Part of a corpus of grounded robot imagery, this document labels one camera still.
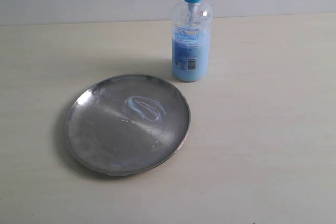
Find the soap residue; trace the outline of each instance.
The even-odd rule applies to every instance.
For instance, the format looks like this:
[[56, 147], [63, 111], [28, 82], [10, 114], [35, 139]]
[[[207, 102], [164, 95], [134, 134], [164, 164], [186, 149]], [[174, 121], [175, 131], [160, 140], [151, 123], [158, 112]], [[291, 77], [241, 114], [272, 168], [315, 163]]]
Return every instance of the soap residue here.
[[140, 95], [128, 97], [125, 104], [142, 119], [151, 123], [159, 123], [162, 116], [167, 114], [160, 102]]

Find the steel plate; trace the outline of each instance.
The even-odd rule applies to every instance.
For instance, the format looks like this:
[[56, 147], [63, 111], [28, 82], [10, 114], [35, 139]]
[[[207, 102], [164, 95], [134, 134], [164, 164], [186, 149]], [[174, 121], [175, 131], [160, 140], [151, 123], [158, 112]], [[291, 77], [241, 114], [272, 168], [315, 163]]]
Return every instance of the steel plate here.
[[189, 106], [174, 85], [128, 74], [101, 81], [77, 99], [66, 119], [65, 138], [85, 166], [125, 176], [169, 159], [189, 124]]

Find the table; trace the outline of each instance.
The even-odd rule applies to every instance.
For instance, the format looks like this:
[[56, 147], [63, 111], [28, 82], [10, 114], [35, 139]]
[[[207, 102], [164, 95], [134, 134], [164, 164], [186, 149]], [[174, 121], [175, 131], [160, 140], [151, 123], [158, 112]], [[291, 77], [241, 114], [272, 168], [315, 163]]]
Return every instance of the table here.
[[[0, 223], [336, 221], [336, 14], [214, 20], [207, 76], [171, 74], [169, 21], [0, 27]], [[92, 84], [176, 85], [187, 141], [143, 174], [75, 162], [65, 116]]]

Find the clear plastic bottle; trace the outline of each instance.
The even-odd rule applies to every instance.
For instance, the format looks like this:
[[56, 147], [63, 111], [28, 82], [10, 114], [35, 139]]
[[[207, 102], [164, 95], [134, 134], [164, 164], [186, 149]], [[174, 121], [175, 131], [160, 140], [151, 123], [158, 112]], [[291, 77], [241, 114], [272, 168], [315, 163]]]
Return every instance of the clear plastic bottle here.
[[207, 72], [213, 12], [202, 0], [184, 0], [173, 10], [172, 69], [182, 81], [197, 81]]

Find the barcode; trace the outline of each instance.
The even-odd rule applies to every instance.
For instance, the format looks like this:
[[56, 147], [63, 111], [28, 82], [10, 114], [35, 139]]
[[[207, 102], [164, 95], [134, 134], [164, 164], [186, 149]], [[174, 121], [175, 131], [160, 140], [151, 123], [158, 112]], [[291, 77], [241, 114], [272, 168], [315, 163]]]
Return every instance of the barcode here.
[[196, 69], [196, 59], [189, 59], [188, 70], [195, 70], [195, 69]]

